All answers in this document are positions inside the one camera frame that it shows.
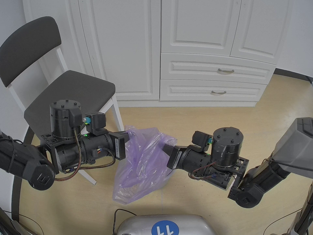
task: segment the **white chair frame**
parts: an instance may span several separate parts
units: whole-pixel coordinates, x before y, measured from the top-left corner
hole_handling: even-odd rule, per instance
[[[61,68],[63,70],[63,72],[68,71],[67,65],[65,63],[65,59],[63,57],[62,51],[60,46],[57,46],[54,48],[56,55],[58,57],[58,60],[60,62]],[[12,84],[9,84],[7,87],[13,98],[15,99],[15,101],[17,102],[18,106],[21,108],[22,112],[25,112],[26,108],[23,105],[23,103],[21,102],[20,98],[18,97],[18,95],[16,94],[16,91],[14,90],[14,88],[12,87]],[[115,94],[108,100],[108,102],[101,108],[100,112],[106,113],[110,108],[112,108],[112,112],[113,112],[113,116],[114,116],[114,120],[115,123],[117,125],[117,129],[119,131],[124,131],[124,125],[122,122],[122,118],[120,116],[120,112],[119,112],[119,107],[117,104],[117,100],[116,100],[116,96]],[[87,133],[86,128],[84,128],[81,131],[82,134]],[[85,172],[84,170],[79,170],[79,173],[84,176],[89,182],[91,182],[92,184],[96,184],[96,180],[94,180],[87,172]]]

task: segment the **dark baseboard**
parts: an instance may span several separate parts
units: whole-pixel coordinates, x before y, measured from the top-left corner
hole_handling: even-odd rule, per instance
[[[293,71],[282,70],[282,69],[279,69],[279,68],[275,69],[274,74],[282,75],[282,76],[289,76],[289,77],[293,77],[293,78],[309,81],[311,84],[313,82],[313,78],[310,77],[310,76],[302,75],[302,74],[299,74],[299,73],[296,73],[296,72],[293,72]]]
[[[28,127],[26,132],[24,143],[31,144],[34,137],[34,132],[31,128]],[[19,222],[19,201],[21,195],[21,186],[22,179],[14,176],[13,187],[12,187],[12,201],[11,201],[11,211],[12,211],[12,219]]]

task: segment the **drawer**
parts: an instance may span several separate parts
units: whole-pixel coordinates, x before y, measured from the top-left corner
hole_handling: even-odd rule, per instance
[[[162,101],[259,101],[266,85],[207,80],[161,80]]]
[[[161,79],[268,84],[276,65],[216,55],[161,53]]]

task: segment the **metal handle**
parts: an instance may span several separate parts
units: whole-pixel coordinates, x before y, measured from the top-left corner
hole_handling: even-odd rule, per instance
[[[220,72],[226,72],[226,73],[233,73],[235,72],[234,70],[221,70],[220,68],[218,69]]]
[[[211,91],[211,93],[213,94],[219,94],[219,95],[222,95],[222,94],[225,94],[227,91],[224,91],[224,92],[215,92],[215,91]]]

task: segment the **purple plastic bag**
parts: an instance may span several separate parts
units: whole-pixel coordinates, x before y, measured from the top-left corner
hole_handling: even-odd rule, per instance
[[[167,168],[169,156],[164,144],[175,146],[177,139],[157,128],[138,130],[126,126],[129,141],[125,144],[126,159],[120,161],[114,179],[112,199],[129,204],[166,185],[173,174]]]

